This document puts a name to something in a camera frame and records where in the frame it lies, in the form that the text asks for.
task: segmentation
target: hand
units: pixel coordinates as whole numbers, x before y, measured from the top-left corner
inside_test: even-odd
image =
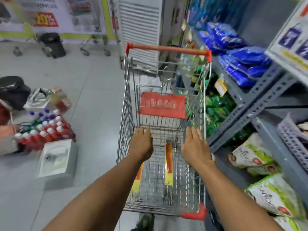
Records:
[[[198,162],[212,162],[211,150],[199,129],[195,127],[186,129],[185,144],[181,151],[186,163],[196,168]]]
[[[150,127],[143,132],[143,128],[137,128],[129,145],[128,155],[136,158],[141,163],[150,159],[153,153],[153,138]]]

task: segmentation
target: white louvered panel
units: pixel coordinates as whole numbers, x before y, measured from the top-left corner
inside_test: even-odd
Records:
[[[123,48],[127,42],[144,45],[159,44],[162,0],[118,0],[118,17]],[[134,61],[155,66],[159,52],[132,49]]]

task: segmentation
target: forearm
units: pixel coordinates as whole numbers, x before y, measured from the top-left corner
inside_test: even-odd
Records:
[[[233,184],[214,163],[197,162],[195,169],[227,231],[283,231],[266,210]]]
[[[127,156],[73,199],[44,229],[114,230],[141,162]]]

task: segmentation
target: person's left hand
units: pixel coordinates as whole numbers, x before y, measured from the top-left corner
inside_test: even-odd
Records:
[[[128,155],[143,163],[151,157],[153,151],[150,127],[147,127],[145,133],[143,128],[136,128],[129,145]]]

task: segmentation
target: white bottle cap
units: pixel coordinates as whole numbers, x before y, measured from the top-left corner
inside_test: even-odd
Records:
[[[43,126],[49,126],[49,122],[48,121],[43,121]]]
[[[58,127],[57,127],[57,131],[58,131],[58,132],[62,132],[63,130],[64,130],[64,129],[63,129],[62,126],[58,126]]]
[[[28,139],[28,138],[31,137],[29,133],[23,133],[22,136],[23,136],[25,139]]]
[[[52,133],[54,133],[55,131],[54,131],[52,128],[48,128],[48,129],[47,129],[47,132],[48,132],[49,134],[52,134]]]
[[[55,109],[55,110],[53,111],[53,113],[54,113],[54,115],[56,115],[56,116],[61,114],[61,112],[60,112],[59,109]]]
[[[56,120],[57,122],[60,122],[60,121],[62,121],[62,117],[61,117],[61,116],[56,116],[55,120]]]
[[[55,121],[55,120],[50,120],[50,121],[49,121],[49,124],[50,124],[51,126],[55,126],[55,125],[56,125],[56,121]]]
[[[30,131],[30,134],[31,134],[32,136],[35,136],[35,135],[38,134],[38,132],[37,132],[36,130],[32,130],[32,131]]]
[[[47,133],[46,131],[41,131],[39,134],[40,134],[42,137],[45,137],[45,136],[48,135],[48,133]]]
[[[17,139],[22,139],[22,134],[21,134],[21,133],[16,133],[16,134],[15,134],[15,138],[17,138]]]
[[[43,127],[42,124],[37,125],[36,128],[37,128],[39,131],[44,130],[44,127]]]

